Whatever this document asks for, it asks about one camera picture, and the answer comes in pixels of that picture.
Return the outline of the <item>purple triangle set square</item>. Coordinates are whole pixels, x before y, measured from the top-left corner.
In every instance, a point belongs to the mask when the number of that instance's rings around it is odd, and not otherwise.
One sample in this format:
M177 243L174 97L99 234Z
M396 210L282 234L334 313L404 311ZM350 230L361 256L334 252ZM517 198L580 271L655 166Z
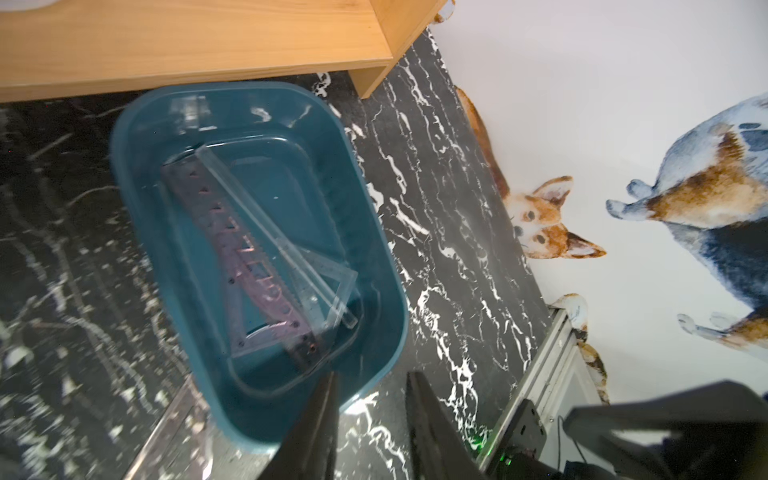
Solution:
M245 297L244 289L238 286L233 279L225 283L224 304L232 358L241 357L295 338L301 339L304 335L312 333L312 328L302 312L297 311L289 302L282 300L282 303L286 303L288 307L287 317L275 320L264 313L251 299L244 302ZM249 309L251 313L261 315L264 320L263 325L255 329L247 327L248 305L251 306Z

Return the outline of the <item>teal plastic storage box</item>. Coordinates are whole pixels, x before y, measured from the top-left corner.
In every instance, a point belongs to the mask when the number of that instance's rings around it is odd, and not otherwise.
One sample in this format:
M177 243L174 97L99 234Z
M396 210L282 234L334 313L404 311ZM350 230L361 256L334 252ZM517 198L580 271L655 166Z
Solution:
M357 272L359 323L339 329L316 367L299 369L279 344L230 356L216 251L161 172L201 146L294 244ZM321 98L283 82L156 89L119 116L110 162L196 384L234 443L277 447L330 372L346 408L391 370L407 336L404 290L352 146Z

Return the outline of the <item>clear straight stencil ruler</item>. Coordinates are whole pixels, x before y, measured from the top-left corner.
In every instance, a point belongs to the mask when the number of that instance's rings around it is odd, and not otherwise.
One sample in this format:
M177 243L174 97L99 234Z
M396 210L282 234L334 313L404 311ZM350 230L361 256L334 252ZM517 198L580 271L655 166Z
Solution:
M286 250L286 261L294 295L313 336L310 343L328 354L339 329L354 330L359 323L349 307L358 274L344 262L298 246Z

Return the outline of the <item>clear plain straight ruler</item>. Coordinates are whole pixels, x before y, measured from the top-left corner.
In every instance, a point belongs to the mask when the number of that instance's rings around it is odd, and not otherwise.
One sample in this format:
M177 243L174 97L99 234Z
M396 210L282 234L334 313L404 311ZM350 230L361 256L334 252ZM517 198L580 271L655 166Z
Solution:
M225 199L234 207L239 218L246 223L246 228L251 231L254 239L274 262L280 276L293 292L286 250L290 246L298 245L282 232L245 187L231 174L228 167L208 147L197 148L193 156L202 161L205 168L222 187Z

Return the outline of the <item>clear triangle set square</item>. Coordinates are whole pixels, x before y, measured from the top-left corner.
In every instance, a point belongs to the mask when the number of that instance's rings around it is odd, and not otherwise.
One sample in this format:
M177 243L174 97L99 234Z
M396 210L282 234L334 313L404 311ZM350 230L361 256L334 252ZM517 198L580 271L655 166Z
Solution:
M210 479L213 460L209 406L187 375L123 478Z

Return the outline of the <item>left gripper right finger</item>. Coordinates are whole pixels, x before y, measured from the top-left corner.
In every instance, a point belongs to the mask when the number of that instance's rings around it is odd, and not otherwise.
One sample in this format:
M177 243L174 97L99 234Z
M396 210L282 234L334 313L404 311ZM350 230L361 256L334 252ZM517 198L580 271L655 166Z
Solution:
M405 402L415 479L485 479L423 372L407 374Z

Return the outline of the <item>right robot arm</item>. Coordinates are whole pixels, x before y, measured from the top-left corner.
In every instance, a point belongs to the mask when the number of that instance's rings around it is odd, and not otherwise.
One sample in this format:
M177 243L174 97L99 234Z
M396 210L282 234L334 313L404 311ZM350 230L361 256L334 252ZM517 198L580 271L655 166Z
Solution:
M538 423L513 420L483 473L492 479L764 479L767 398L723 381L636 403L576 407L556 422L577 457L543 461Z

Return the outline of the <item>pink straight stencil ruler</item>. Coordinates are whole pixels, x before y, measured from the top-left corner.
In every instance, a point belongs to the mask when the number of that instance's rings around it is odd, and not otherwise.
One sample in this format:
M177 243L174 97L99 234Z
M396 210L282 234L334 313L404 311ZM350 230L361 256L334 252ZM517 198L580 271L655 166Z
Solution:
M161 168L163 180L186 212L204 231L216 251L225 283L233 279L245 291L244 302L251 299L272 319L285 319L289 302L302 312L299 301L280 276L274 262L254 239L246 223L239 218L222 187L195 156L172 162ZM258 313L247 306L246 325L255 329L264 324ZM320 361L320 352L312 333L301 339L279 343L301 370L310 370Z

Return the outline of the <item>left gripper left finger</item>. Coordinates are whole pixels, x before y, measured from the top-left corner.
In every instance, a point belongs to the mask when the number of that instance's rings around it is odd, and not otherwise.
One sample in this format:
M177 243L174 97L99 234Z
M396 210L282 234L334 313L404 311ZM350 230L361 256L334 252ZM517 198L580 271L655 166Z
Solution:
M339 378L325 375L304 410L267 464L262 479L333 479L339 423Z

